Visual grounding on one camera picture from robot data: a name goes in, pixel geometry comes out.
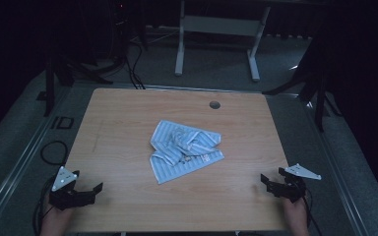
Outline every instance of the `towel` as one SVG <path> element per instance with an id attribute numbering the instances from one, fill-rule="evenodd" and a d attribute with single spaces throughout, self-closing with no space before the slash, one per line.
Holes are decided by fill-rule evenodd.
<path id="1" fill-rule="evenodd" d="M 221 134 L 161 120 L 152 136 L 150 157 L 159 184 L 223 159 L 215 148 Z"/>

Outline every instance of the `blue striped towel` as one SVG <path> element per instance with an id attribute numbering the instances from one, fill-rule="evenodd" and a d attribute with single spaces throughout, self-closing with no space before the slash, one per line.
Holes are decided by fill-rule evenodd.
<path id="1" fill-rule="evenodd" d="M 161 120 L 152 136 L 150 158 L 159 184 L 223 159 L 215 148 L 221 134 Z"/>

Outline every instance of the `gray carpet floor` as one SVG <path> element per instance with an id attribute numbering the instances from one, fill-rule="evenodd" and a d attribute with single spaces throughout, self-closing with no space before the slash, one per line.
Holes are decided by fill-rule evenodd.
<path id="1" fill-rule="evenodd" d="M 204 35 L 190 34 L 186 40 L 183 75 L 174 76 L 177 53 L 175 35 L 155 40 L 149 38 L 149 50 L 144 51 L 135 73 L 148 89 L 221 89 L 260 92 L 287 82 L 309 44 L 300 38 L 262 39 L 257 61 L 260 82 L 252 82 L 246 58 L 251 41 L 237 38 L 231 43 L 217 43 Z M 133 63 L 139 49 L 131 47 L 129 60 Z M 100 60 L 100 65 L 107 63 Z M 126 68 L 103 75 L 114 81 L 111 88 L 132 89 Z M 44 75 L 31 81 L 0 124 L 0 192 L 6 199 L 0 203 L 0 235 L 33 235 L 32 212 L 40 189 L 56 167 L 45 164 L 39 150 L 47 143 L 60 140 L 70 147 L 76 137 L 92 92 L 102 85 L 76 74 L 71 88 L 57 88 L 57 106 L 51 116 L 42 116 L 45 104 L 35 100 L 44 90 Z M 300 163 L 323 176 L 322 181 L 306 180 L 312 191 L 312 214 L 324 235 L 378 235 L 378 185 L 356 143 L 347 123 L 327 109 L 325 132 L 317 131 L 312 121 L 313 108 L 294 95 L 301 85 L 283 94 L 268 96 L 268 102 L 289 164 Z M 74 118 L 70 130 L 52 129 L 55 117 Z M 54 161 L 63 156 L 59 146 L 48 148 L 45 155 Z M 25 171 L 15 178 L 12 188 L 3 189 L 8 176 L 20 159 Z M 317 235 L 311 225 L 312 235 Z M 287 232 L 258 232 L 262 235 L 289 235 Z M 112 233 L 69 235 L 112 235 Z M 154 235 L 130 233 L 130 235 Z M 234 235 L 233 232 L 168 233 L 156 235 Z"/>

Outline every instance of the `white metal table leg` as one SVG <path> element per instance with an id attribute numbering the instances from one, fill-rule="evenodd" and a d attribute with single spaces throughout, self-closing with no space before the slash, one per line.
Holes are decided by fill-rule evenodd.
<path id="1" fill-rule="evenodd" d="M 255 36 L 254 45 L 251 49 L 247 50 L 248 63 L 250 64 L 251 78 L 253 79 L 253 81 L 260 80 L 259 69 L 257 67 L 256 62 L 256 52 L 266 26 L 266 20 L 269 16 L 270 9 L 270 7 L 265 8 L 262 19 L 257 28 L 257 34 Z"/>
<path id="2" fill-rule="evenodd" d="M 176 67 L 174 69 L 174 75 L 181 76 L 183 73 L 183 59 L 185 56 L 185 44 L 183 38 L 185 34 L 184 28 L 185 22 L 185 1 L 180 1 L 180 27 L 179 27 L 179 48 L 177 49 Z"/>

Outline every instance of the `wooden table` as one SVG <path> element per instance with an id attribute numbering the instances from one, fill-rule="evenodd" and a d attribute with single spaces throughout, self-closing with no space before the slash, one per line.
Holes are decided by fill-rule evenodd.
<path id="1" fill-rule="evenodd" d="M 221 133 L 225 159 L 159 185 L 149 158 L 161 119 Z M 260 182 L 261 173 L 281 181 L 278 167 L 287 167 L 262 94 L 98 88 L 66 167 L 81 171 L 76 190 L 103 182 L 70 231 L 285 229 L 280 199 Z"/>

